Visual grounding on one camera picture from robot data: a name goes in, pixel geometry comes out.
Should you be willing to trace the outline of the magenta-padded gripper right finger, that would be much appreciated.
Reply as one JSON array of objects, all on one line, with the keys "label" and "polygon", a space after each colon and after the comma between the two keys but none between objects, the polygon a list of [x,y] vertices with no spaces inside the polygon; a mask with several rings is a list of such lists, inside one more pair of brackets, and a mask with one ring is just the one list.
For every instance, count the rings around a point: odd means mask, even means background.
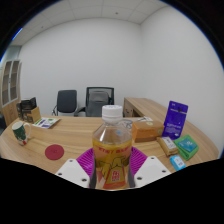
[{"label": "magenta-padded gripper right finger", "polygon": [[131,188],[140,188],[170,174],[156,156],[147,157],[133,147],[129,160],[128,181]]}]

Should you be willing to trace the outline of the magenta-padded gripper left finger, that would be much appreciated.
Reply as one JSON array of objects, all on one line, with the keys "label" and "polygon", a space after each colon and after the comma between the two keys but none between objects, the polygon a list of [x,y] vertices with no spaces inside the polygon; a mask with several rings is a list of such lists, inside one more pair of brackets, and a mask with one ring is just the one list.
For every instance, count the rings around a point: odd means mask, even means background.
[{"label": "magenta-padded gripper left finger", "polygon": [[78,186],[94,189],[96,170],[93,149],[90,148],[77,159],[68,159],[56,175]]}]

